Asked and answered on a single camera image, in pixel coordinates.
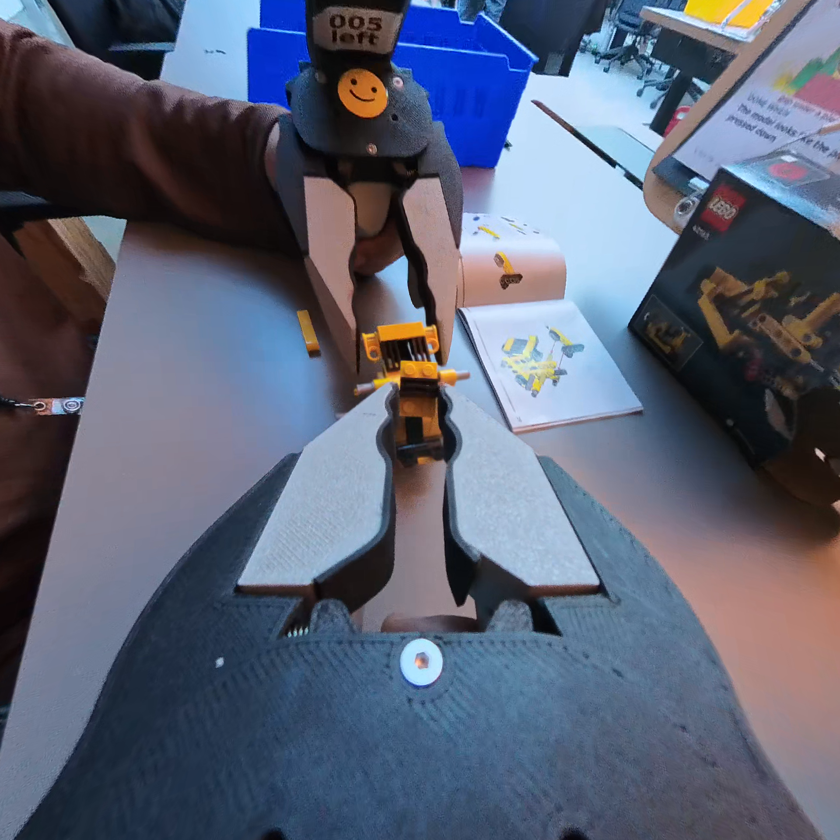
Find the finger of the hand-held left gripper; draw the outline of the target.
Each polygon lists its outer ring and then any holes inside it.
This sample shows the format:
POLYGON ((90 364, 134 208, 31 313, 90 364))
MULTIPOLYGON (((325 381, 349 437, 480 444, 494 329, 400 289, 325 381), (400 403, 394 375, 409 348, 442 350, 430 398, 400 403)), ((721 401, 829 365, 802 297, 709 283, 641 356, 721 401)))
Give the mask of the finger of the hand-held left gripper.
POLYGON ((332 341, 350 371, 358 373, 352 271, 356 244, 354 200, 328 177, 306 175, 303 189, 308 232, 304 264, 332 341))
POLYGON ((459 247, 437 175, 418 178, 395 200, 395 222, 407 259, 407 288, 428 327, 437 331, 438 362, 448 360, 459 282, 459 247))

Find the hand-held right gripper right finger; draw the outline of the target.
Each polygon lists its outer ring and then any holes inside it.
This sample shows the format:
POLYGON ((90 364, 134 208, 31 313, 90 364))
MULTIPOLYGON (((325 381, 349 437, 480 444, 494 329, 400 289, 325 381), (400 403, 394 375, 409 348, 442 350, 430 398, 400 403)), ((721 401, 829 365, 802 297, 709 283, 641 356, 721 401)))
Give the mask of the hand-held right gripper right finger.
POLYGON ((591 595, 600 578, 534 450, 444 391, 444 560, 457 605, 591 595))

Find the yellow and black lego model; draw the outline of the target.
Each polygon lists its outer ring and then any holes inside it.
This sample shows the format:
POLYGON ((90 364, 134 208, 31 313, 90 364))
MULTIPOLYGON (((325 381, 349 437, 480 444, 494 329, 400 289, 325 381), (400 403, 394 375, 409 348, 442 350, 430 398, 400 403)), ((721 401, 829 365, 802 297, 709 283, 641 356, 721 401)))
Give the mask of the yellow and black lego model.
POLYGON ((396 387, 399 401, 393 426, 400 463, 413 467, 442 459, 444 436, 438 411, 442 387, 468 379, 469 373, 438 365, 435 326, 421 322, 381 325, 362 334, 361 342, 367 359, 378 364, 379 371, 353 393, 365 397, 385 385, 396 387))

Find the person's left forearm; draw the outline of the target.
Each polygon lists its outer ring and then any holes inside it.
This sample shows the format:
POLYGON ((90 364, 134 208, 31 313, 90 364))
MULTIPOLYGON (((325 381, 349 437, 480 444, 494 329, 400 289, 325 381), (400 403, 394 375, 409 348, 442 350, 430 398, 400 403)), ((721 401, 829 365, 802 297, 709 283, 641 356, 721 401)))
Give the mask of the person's left forearm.
POLYGON ((266 170, 280 115, 143 80, 2 22, 5 191, 300 257, 266 170))

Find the lego instruction booklet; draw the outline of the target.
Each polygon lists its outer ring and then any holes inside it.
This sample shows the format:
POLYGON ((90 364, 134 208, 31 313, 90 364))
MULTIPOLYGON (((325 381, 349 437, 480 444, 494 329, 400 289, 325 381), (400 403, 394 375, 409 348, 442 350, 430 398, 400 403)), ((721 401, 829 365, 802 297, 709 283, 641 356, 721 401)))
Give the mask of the lego instruction booklet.
POLYGON ((464 213, 458 315, 514 433, 644 408, 581 310, 566 260, 540 228, 464 213))

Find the black lego set box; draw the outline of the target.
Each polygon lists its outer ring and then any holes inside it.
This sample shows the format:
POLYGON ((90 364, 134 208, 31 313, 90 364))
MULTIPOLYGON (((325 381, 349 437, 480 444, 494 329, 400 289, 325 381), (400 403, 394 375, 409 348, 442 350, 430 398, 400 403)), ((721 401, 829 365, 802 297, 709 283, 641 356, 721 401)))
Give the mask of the black lego set box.
POLYGON ((838 174, 792 151, 721 168, 628 329, 751 467, 838 503, 838 174))

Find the person's left hand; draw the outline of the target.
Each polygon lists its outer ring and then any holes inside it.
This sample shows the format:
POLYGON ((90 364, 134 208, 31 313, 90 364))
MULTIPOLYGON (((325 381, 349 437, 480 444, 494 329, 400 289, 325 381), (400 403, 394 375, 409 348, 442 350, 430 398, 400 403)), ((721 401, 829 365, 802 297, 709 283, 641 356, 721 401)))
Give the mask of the person's left hand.
POLYGON ((393 220, 388 220, 381 231, 355 243, 351 269, 355 275, 372 277, 404 256, 399 231, 393 220))

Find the blue plastic bin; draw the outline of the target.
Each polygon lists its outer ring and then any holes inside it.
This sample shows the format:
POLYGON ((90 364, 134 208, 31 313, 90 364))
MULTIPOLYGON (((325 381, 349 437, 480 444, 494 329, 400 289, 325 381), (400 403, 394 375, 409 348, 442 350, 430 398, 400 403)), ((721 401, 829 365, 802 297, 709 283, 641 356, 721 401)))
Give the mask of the blue plastic bin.
MULTIPOLYGON (((303 2, 262 2, 247 35, 248 100, 287 105, 287 83, 309 59, 303 2)), ((394 62, 427 91, 461 166, 496 167, 536 56, 486 15, 411 5, 394 62)))

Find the dark flat panel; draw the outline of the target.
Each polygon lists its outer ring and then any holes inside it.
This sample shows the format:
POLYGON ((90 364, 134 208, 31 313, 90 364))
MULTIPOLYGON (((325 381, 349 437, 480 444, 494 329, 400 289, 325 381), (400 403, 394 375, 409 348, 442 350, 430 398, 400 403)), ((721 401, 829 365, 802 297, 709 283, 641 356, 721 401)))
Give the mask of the dark flat panel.
POLYGON ((576 127, 544 102, 533 99, 532 104, 599 159, 620 172, 637 189, 644 188, 645 176, 657 146, 651 148, 644 140, 615 125, 576 127))

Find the wooden furniture piece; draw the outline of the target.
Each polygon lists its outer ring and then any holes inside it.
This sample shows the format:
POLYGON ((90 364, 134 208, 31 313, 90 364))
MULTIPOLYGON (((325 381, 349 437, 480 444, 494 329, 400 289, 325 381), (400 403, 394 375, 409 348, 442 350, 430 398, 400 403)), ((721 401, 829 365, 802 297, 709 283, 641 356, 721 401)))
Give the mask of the wooden furniture piece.
POLYGON ((75 320, 102 323, 115 264, 81 218, 28 222, 13 240, 75 320))

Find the dark chair back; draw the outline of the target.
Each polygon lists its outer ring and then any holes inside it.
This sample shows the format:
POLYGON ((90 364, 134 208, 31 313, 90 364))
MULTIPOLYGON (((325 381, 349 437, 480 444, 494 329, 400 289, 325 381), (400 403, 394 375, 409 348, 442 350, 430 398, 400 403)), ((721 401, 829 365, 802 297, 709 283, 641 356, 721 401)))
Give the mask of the dark chair back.
POLYGON ((147 81, 175 48, 184 1, 49 1, 72 44, 147 81))

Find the person's torso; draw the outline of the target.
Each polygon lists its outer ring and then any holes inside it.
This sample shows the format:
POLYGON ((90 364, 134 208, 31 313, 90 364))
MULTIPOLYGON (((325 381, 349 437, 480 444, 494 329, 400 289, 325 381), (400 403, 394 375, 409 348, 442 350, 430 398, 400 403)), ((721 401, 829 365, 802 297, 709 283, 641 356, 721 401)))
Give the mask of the person's torso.
POLYGON ((78 414, 38 413, 48 398, 83 402, 95 321, 79 322, 18 249, 24 224, 66 219, 74 204, 2 188, 1 703, 5 728, 64 485, 78 414))

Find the background desk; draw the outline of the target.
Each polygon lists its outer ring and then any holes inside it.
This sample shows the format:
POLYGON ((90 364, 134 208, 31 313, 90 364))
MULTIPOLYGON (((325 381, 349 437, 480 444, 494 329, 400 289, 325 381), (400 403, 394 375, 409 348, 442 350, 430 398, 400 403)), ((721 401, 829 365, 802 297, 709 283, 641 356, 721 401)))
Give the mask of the background desk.
POLYGON ((665 137, 667 127, 695 81, 708 85, 719 78, 733 58, 751 43, 769 20, 767 11, 750 28, 731 26, 733 16, 721 24, 706 22, 683 11, 645 6, 643 21, 659 28, 652 58, 666 65, 667 88, 649 128, 665 137))

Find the printed sign on wooden stand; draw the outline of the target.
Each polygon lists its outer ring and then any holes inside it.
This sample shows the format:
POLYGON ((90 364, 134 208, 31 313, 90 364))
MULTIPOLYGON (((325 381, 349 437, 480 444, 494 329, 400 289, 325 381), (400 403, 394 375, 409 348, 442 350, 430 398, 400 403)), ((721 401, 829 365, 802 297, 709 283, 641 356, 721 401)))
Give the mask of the printed sign on wooden stand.
POLYGON ((803 161, 838 175, 838 2, 785 2, 659 145, 647 209, 677 230, 693 182, 728 165, 803 161))

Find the yellow object on desk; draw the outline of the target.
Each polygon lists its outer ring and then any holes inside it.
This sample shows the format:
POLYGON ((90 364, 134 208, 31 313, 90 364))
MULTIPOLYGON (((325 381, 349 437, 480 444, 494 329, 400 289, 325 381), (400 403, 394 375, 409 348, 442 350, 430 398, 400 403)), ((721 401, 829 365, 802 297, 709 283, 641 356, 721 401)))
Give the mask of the yellow object on desk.
POLYGON ((751 29, 759 25, 775 1, 688 1, 684 13, 718 27, 751 29))

